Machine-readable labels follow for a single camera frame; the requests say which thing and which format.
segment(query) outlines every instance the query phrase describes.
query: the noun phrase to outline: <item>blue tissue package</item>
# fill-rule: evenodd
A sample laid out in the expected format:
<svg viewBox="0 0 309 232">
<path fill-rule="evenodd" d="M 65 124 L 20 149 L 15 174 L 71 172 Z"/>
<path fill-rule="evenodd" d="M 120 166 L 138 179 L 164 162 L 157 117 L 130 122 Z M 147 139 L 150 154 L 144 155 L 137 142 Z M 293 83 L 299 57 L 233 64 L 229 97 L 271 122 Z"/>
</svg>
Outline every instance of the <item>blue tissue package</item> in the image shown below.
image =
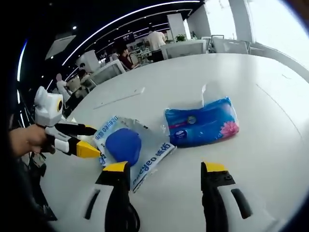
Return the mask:
<svg viewBox="0 0 309 232">
<path fill-rule="evenodd" d="M 133 166 L 140 156 L 141 139 L 135 131 L 121 128 L 107 137 L 105 146 L 117 162 Z"/>
<path fill-rule="evenodd" d="M 228 138 L 239 131 L 236 114 L 228 97 L 195 110 L 165 110 L 173 145 L 195 146 Z"/>
</svg>

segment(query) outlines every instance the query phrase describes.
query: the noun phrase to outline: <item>human hand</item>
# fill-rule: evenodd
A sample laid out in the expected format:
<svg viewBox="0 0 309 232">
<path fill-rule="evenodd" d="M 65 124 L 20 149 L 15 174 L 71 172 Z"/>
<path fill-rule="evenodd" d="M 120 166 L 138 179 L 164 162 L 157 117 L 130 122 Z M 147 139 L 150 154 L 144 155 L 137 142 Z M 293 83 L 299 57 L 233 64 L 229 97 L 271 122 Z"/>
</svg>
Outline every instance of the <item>human hand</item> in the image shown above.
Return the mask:
<svg viewBox="0 0 309 232">
<path fill-rule="evenodd" d="M 9 133 L 13 153 L 20 157 L 28 152 L 40 153 L 47 141 L 45 129 L 38 125 L 31 125 L 27 128 L 18 128 Z"/>
</svg>

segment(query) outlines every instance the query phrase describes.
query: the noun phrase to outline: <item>desk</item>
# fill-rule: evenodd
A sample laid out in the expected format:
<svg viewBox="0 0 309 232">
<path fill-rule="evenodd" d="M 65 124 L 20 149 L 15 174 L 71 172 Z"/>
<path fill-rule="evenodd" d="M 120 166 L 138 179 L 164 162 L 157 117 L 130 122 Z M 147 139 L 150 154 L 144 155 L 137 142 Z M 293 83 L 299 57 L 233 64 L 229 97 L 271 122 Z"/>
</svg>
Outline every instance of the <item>desk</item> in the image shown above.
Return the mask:
<svg viewBox="0 0 309 232">
<path fill-rule="evenodd" d="M 130 195 L 141 232 L 205 231 L 203 160 L 224 164 L 276 218 L 288 220 L 306 196 L 309 84 L 269 58 L 203 54 L 157 62 L 97 86 L 69 118 L 98 128 L 109 116 L 121 115 L 158 130 L 170 103 L 200 101 L 202 86 L 212 80 L 230 97 L 240 131 L 227 141 L 178 149 L 158 164 L 157 171 Z M 141 87 L 145 87 L 142 95 L 93 110 L 100 99 Z"/>
</svg>

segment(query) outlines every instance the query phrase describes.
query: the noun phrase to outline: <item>pink flower print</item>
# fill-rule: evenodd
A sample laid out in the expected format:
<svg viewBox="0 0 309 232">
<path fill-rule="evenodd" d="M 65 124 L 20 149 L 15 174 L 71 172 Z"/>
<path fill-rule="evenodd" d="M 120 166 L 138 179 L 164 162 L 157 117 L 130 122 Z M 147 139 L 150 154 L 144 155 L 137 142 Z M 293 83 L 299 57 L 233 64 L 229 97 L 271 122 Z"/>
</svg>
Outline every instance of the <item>pink flower print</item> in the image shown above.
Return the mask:
<svg viewBox="0 0 309 232">
<path fill-rule="evenodd" d="M 222 134 L 223 138 L 227 138 L 238 133 L 238 131 L 238 125 L 235 122 L 229 121 L 223 124 L 220 133 Z"/>
</svg>

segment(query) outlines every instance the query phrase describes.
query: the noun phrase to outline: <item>window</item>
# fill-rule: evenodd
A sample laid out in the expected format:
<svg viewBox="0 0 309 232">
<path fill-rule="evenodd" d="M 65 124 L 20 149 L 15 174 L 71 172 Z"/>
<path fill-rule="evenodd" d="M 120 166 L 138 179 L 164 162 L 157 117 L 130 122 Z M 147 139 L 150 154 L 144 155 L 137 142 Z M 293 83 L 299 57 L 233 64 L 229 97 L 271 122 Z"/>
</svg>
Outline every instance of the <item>window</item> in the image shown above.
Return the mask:
<svg viewBox="0 0 309 232">
<path fill-rule="evenodd" d="M 309 69 L 309 37 L 301 21 L 280 0 L 246 0 L 254 40 L 277 49 Z"/>
<path fill-rule="evenodd" d="M 211 34 L 224 35 L 225 39 L 235 40 L 235 23 L 228 0 L 207 0 L 205 8 Z"/>
</svg>

